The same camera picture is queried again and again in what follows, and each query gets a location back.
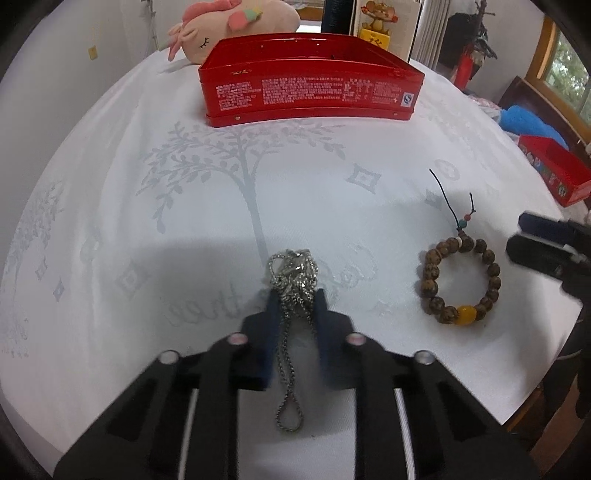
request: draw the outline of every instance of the wooden bead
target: wooden bead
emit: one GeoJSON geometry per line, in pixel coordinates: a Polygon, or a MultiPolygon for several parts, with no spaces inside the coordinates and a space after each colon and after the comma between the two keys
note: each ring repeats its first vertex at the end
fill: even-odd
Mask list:
{"type": "Polygon", "coordinates": [[[491,265],[495,261],[495,253],[492,250],[486,250],[482,254],[482,261],[486,265],[491,265]]]}
{"type": "Polygon", "coordinates": [[[498,277],[501,275],[501,268],[498,263],[491,263],[486,269],[486,274],[489,277],[498,277]]]}
{"type": "Polygon", "coordinates": [[[482,297],[480,299],[480,305],[485,306],[487,312],[492,310],[492,300],[489,297],[482,297]]]}
{"type": "Polygon", "coordinates": [[[501,289],[501,279],[499,277],[491,277],[488,281],[488,288],[494,288],[495,290],[501,289]]]}
{"type": "Polygon", "coordinates": [[[453,238],[453,237],[448,238],[446,240],[446,242],[447,242],[447,247],[449,249],[449,252],[451,254],[456,253],[460,249],[460,242],[457,241],[457,238],[453,238]]]}
{"type": "Polygon", "coordinates": [[[443,309],[441,315],[438,317],[439,323],[445,323],[445,324],[453,323],[456,321],[458,315],[459,314],[458,314],[455,307],[452,307],[452,306],[445,307],[443,309]]]}
{"type": "Polygon", "coordinates": [[[435,247],[435,250],[437,250],[443,258],[447,258],[450,254],[447,242],[439,242],[435,247]]]}
{"type": "Polygon", "coordinates": [[[499,291],[494,288],[489,288],[486,291],[486,296],[489,297],[494,303],[499,299],[499,291]]]}
{"type": "Polygon", "coordinates": [[[471,251],[474,248],[474,240],[472,237],[463,236],[462,237],[462,246],[460,247],[460,252],[465,254],[466,252],[471,251]]]}
{"type": "Polygon", "coordinates": [[[441,263],[441,253],[434,248],[429,250],[425,255],[425,262],[439,265],[441,263]]]}
{"type": "Polygon", "coordinates": [[[483,254],[486,251],[486,242],[482,238],[476,240],[476,246],[474,247],[474,251],[477,254],[483,254]]]}
{"type": "Polygon", "coordinates": [[[470,325],[476,320],[476,309],[472,305],[462,305],[457,308],[456,325],[470,325]]]}
{"type": "Polygon", "coordinates": [[[437,280],[439,278],[439,267],[435,264],[428,263],[425,265],[425,270],[423,271],[423,279],[424,280],[437,280]]]}
{"type": "Polygon", "coordinates": [[[445,300],[441,297],[433,297],[429,301],[429,309],[436,315],[439,315],[445,308],[445,300]]]}
{"type": "Polygon", "coordinates": [[[432,299],[439,291],[439,286],[435,280],[423,280],[421,282],[421,297],[432,299]]]}
{"type": "Polygon", "coordinates": [[[486,317],[486,312],[488,312],[488,310],[480,303],[478,305],[474,305],[474,308],[476,309],[476,321],[480,322],[484,317],[486,317]]]}

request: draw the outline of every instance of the bed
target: bed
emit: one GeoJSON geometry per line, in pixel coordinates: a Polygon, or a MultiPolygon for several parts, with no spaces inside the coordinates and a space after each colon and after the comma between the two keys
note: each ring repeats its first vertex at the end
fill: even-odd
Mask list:
{"type": "Polygon", "coordinates": [[[540,94],[529,82],[517,76],[513,79],[499,106],[505,110],[513,105],[519,105],[535,113],[546,124],[551,125],[564,138],[569,150],[577,155],[587,165],[591,163],[585,152],[585,143],[580,135],[569,124],[568,120],[540,94]]]}
{"type": "MultiPolygon", "coordinates": [[[[426,78],[408,122],[213,129],[196,68],[164,52],[97,102],[36,185],[0,290],[2,390],[43,467],[53,471],[159,352],[203,351],[260,311],[267,259],[286,248],[311,250],[330,307],[359,331],[405,355],[435,352],[500,422],[514,413],[580,305],[557,282],[511,265],[505,243],[521,212],[561,212],[497,124],[415,66],[426,78]],[[487,240],[502,268],[501,299],[467,328],[437,323],[417,295],[425,250],[454,234],[430,168],[458,214],[473,193],[467,231],[487,240]]],[[[474,259],[442,268],[448,303],[483,296],[474,259]]],[[[241,478],[351,478],[353,395],[324,388],[305,328],[291,348],[305,427],[276,430],[277,379],[267,392],[241,394],[241,478]]]]}

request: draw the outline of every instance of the book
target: book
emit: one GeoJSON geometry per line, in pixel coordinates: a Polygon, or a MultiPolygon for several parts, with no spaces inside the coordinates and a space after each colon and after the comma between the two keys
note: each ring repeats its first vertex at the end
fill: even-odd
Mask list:
{"type": "Polygon", "coordinates": [[[350,33],[409,61],[421,8],[415,0],[356,0],[350,33]]]}

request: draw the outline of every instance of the plush toy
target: plush toy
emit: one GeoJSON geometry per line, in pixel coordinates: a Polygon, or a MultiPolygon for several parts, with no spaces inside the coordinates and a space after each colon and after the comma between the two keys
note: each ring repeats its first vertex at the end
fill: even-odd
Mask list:
{"type": "Polygon", "coordinates": [[[215,0],[191,5],[183,22],[170,29],[168,61],[182,48],[192,63],[203,63],[217,42],[226,37],[295,32],[297,11],[282,0],[215,0]]]}

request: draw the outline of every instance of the red box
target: red box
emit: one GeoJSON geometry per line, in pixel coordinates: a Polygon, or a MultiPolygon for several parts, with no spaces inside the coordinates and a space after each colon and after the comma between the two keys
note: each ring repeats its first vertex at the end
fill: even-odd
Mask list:
{"type": "Polygon", "coordinates": [[[373,116],[408,120],[425,75],[351,35],[225,38],[199,68],[213,127],[277,118],[373,116]]]}
{"type": "Polygon", "coordinates": [[[591,195],[591,170],[556,140],[521,135],[519,147],[563,207],[591,195]]]}

